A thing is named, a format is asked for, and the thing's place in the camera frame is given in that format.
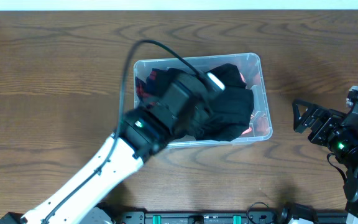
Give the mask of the large black hoodie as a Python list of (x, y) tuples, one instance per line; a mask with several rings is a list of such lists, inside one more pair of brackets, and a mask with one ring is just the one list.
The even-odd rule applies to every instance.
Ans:
[[(153, 68), (157, 72), (155, 78), (155, 93), (161, 97), (174, 76), (183, 71), (177, 68), (161, 70)], [(225, 90), (210, 102), (212, 117), (208, 118), (200, 126), (180, 133), (177, 138), (192, 136), (197, 141), (232, 141), (238, 138), (250, 126), (250, 116), (254, 110), (254, 97), (247, 84), (241, 78), (238, 68), (230, 63), (211, 69), (213, 73), (225, 85)]]

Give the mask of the pink printed shirt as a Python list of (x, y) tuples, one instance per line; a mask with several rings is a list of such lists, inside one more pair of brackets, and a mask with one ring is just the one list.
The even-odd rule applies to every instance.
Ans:
[(250, 116), (250, 127), (243, 132), (243, 135), (268, 139), (272, 134), (272, 127), (263, 73), (248, 75), (245, 82), (247, 89), (253, 93), (254, 110)]

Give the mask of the clear plastic storage bin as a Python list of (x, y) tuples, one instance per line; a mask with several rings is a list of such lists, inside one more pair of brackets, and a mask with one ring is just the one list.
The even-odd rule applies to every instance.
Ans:
[[(255, 53), (212, 55), (203, 57), (185, 57), (188, 63), (192, 64), (196, 69), (208, 71), (220, 65), (230, 63), (239, 69), (241, 78), (247, 84), (247, 89), (251, 89), (254, 94), (254, 110), (250, 117), (250, 128), (243, 132), (241, 136), (232, 141), (212, 141), (203, 140), (196, 141), (192, 136), (185, 136), (171, 142), (167, 149), (184, 148), (184, 147), (205, 147), (218, 145), (245, 145), (252, 144), (257, 141), (266, 141), (273, 134), (272, 122), (270, 119), (270, 111), (265, 91), (264, 78), (262, 73), (261, 61)], [(159, 58), (138, 60), (134, 64), (134, 79), (138, 78), (146, 82), (147, 77), (153, 68), (168, 70), (169, 68), (177, 68), (184, 72), (193, 72), (184, 63), (177, 58)]]

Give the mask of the red navy plaid shirt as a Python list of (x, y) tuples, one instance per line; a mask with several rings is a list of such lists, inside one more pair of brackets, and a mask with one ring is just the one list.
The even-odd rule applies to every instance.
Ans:
[(155, 93), (155, 78), (157, 72), (152, 70), (146, 81), (140, 78), (135, 78), (135, 93), (140, 101), (147, 100), (150, 97), (156, 96)]

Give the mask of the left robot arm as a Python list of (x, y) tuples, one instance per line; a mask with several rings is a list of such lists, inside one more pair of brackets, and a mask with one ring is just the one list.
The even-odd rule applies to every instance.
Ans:
[(212, 73), (178, 74), (163, 96), (120, 114), (100, 150), (50, 198), (2, 223), (79, 223), (119, 183), (137, 172), (184, 131), (209, 116), (207, 105), (225, 89)]

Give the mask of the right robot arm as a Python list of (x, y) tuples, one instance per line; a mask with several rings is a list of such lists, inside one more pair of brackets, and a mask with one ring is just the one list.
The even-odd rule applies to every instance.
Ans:
[(352, 102), (348, 113), (299, 99), (293, 101), (292, 107), (294, 131), (302, 133), (310, 128), (310, 143), (327, 147), (338, 163), (347, 168), (341, 173), (346, 211), (352, 219), (358, 219), (358, 100)]

